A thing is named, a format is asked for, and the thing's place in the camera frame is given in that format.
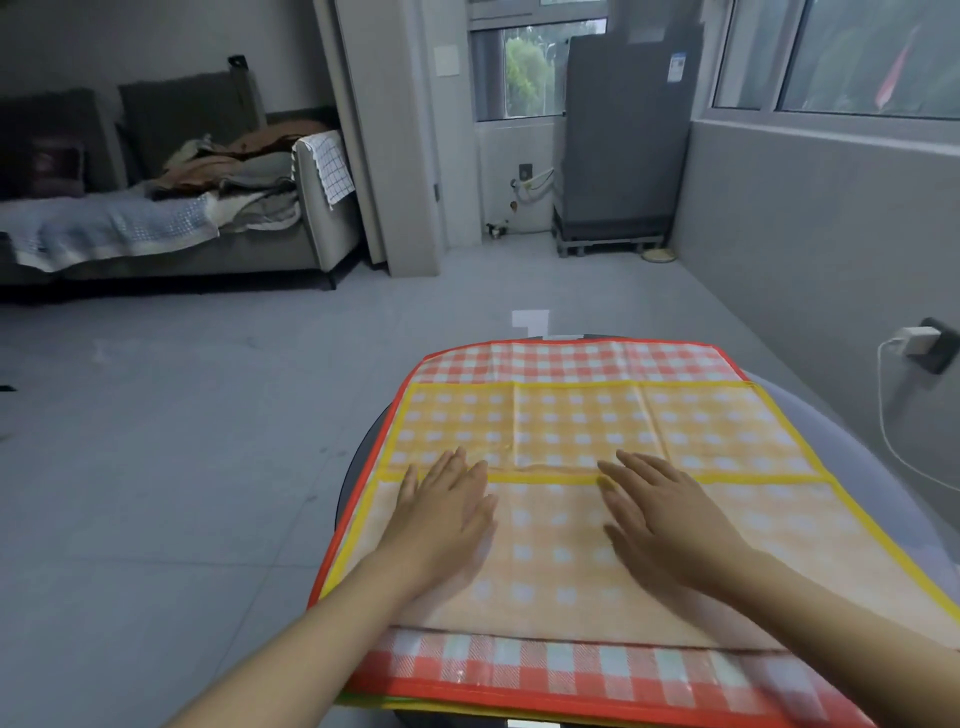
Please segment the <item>person's left hand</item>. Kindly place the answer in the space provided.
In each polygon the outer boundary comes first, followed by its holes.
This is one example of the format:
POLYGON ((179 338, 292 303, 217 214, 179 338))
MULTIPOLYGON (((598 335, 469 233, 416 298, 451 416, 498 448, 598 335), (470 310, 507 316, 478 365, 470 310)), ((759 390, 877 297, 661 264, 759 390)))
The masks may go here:
POLYGON ((488 465, 481 460, 469 467, 465 503, 439 496, 439 475, 454 451, 444 452, 426 475, 418 475, 416 501, 407 517, 400 517, 400 494, 392 515, 370 555, 378 573, 396 589, 402 602, 413 601, 466 570, 473 562, 474 504, 488 491, 488 465))

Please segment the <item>orange checked woven bag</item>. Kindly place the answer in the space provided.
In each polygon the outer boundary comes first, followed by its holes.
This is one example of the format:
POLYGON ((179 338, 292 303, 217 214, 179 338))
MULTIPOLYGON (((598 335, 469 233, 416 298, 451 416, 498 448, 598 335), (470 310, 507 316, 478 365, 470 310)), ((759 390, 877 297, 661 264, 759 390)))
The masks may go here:
POLYGON ((464 573, 414 601, 401 627, 521 640, 780 650, 749 619, 664 577, 639 583, 605 531, 597 480, 617 450, 700 480, 747 536, 785 537, 773 488, 795 495, 825 470, 762 390, 721 384, 412 384, 362 484, 321 593, 378 544, 402 469, 463 447, 487 464, 495 531, 464 573))

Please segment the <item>person's right forearm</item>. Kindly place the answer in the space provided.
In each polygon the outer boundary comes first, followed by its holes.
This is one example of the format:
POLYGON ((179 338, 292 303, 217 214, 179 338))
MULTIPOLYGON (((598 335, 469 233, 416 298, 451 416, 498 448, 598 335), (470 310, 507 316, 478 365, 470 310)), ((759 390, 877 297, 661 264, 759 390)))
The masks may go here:
POLYGON ((753 549, 724 570, 715 596, 809 665, 878 728, 960 728, 960 651, 753 549))

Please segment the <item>person's left forearm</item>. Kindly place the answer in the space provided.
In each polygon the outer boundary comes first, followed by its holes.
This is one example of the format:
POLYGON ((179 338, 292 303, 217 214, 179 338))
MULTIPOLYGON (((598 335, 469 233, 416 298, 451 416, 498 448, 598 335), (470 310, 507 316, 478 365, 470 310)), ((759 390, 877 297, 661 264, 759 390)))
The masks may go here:
POLYGON ((318 728, 402 608, 457 570, 374 552, 164 728, 318 728))

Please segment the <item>red checked woven bag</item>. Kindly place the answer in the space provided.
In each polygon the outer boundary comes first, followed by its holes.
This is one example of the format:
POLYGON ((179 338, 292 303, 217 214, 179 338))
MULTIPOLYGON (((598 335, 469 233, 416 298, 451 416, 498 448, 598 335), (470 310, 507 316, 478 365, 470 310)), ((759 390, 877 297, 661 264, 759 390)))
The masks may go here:
MULTIPOLYGON (((622 337, 486 342, 424 358, 373 425, 356 453, 357 474, 342 487, 334 536, 308 608, 329 593, 322 588, 347 521, 412 384, 620 381, 757 386, 824 469, 827 492, 839 497, 856 524, 875 530, 764 387, 716 346, 622 337)), ((613 728, 872 728, 851 701, 783 650, 534 640, 408 627, 388 630, 336 703, 613 728)))

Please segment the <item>appliance floor stand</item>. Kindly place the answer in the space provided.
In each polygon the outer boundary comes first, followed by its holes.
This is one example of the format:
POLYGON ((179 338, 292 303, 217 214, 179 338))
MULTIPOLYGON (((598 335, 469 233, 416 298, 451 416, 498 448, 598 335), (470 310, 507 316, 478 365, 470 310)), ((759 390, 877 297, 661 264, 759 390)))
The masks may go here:
POLYGON ((554 207, 550 233, 561 259, 582 258, 601 249, 641 254, 666 247, 674 217, 645 216, 634 220, 606 222, 570 221, 554 207))

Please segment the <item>grey sofa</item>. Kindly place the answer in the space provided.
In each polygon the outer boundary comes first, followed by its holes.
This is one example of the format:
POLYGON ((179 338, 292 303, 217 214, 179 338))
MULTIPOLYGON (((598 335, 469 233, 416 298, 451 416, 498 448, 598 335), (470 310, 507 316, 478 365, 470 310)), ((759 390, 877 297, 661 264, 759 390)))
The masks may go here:
MULTIPOLYGON (((302 119, 321 122, 342 134, 340 115, 334 105, 278 116, 267 114, 266 126, 302 119)), ((125 127, 123 108, 120 120, 114 123, 126 164, 127 187, 84 197, 129 189, 139 189, 145 195, 145 184, 150 178, 146 178, 125 127)), ((217 238, 187 249, 81 263, 59 273, 42 273, 18 265, 9 240, 0 235, 0 286, 291 272, 316 272, 330 277, 365 240, 356 192, 330 209, 313 159, 300 141, 295 144, 294 153, 301 204, 301 219, 295 226, 278 231, 228 232, 220 228, 217 238)))

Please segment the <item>white checked towel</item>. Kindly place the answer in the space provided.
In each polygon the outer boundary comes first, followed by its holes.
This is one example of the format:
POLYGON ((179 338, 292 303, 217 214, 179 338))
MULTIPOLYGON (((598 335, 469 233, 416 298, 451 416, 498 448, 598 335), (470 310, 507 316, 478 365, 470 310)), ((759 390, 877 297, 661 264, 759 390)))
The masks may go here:
POLYGON ((299 143, 308 151, 317 169, 323 195, 330 210, 356 192, 354 177, 340 130, 305 136, 299 143))

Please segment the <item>pile of clothes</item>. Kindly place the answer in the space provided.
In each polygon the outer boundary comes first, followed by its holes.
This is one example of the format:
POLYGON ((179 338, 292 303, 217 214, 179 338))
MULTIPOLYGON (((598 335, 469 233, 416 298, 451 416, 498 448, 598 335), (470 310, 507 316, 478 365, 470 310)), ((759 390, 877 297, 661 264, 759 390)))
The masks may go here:
POLYGON ((292 228, 302 219, 295 146, 331 131, 301 119, 258 128, 225 145, 210 134, 189 139, 146 181, 145 195, 154 201, 198 198, 229 233, 292 228))

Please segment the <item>blue-grey blanket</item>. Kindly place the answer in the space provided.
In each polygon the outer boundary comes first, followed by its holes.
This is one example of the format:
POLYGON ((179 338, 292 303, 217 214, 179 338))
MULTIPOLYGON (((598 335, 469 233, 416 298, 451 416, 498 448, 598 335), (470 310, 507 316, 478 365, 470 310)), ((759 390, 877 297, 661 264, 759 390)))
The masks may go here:
POLYGON ((55 274, 88 262, 163 255, 219 237, 212 198, 152 200, 139 189, 0 202, 16 263, 55 274))

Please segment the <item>small window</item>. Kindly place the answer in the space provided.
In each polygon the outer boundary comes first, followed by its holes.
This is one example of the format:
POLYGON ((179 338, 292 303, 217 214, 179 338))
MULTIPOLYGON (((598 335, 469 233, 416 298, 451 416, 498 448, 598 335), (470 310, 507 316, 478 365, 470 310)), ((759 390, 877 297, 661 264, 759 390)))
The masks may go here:
POLYGON ((477 122, 559 116, 570 40, 604 34, 608 0, 467 0, 477 122))

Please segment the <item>dark grey sofa cushion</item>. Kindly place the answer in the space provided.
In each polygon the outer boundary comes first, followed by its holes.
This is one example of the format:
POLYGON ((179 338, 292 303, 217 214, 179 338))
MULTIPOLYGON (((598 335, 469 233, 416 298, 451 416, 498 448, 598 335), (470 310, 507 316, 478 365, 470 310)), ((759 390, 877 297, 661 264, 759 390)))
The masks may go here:
POLYGON ((113 116, 94 91, 77 88, 0 98, 0 201, 32 198, 32 140, 45 137, 71 138, 85 145, 84 196, 128 186, 113 116))
POLYGON ((146 179, 189 140, 228 145, 267 125, 257 80, 245 68, 120 85, 123 119, 146 179))

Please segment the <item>dark purple pillow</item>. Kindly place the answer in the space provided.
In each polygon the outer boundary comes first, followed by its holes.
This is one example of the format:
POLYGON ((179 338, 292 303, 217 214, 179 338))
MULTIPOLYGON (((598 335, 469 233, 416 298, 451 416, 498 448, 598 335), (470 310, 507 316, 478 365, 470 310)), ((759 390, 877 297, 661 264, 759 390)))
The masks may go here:
POLYGON ((31 140, 30 197, 81 198, 86 195, 86 145, 71 137, 31 140))

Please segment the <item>large window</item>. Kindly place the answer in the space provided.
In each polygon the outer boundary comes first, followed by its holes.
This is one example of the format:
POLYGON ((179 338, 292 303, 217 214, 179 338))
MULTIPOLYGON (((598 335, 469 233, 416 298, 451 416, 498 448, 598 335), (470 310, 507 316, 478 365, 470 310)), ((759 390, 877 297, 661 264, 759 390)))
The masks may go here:
POLYGON ((714 108, 960 121, 960 0, 726 0, 714 108))

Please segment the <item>black wall socket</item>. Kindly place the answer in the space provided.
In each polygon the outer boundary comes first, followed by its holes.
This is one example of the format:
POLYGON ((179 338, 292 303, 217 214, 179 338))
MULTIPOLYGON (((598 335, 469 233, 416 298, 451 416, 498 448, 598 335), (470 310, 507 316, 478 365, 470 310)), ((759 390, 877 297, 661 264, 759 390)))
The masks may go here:
POLYGON ((960 331, 933 317, 921 319, 920 325, 938 332, 926 352, 914 356, 917 366, 932 376, 941 376, 960 356, 960 331))

